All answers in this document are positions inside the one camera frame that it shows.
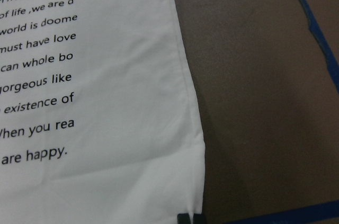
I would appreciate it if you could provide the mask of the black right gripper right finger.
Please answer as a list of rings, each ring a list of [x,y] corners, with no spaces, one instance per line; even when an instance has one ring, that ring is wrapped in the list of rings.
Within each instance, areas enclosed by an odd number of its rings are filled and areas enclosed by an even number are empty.
[[[193,214],[193,224],[204,224],[204,214],[203,213],[194,213]]]

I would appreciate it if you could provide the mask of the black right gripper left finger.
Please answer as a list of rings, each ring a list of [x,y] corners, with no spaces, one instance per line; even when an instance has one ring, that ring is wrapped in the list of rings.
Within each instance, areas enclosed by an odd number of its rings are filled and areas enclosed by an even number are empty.
[[[190,215],[188,213],[179,213],[177,215],[177,224],[190,224]]]

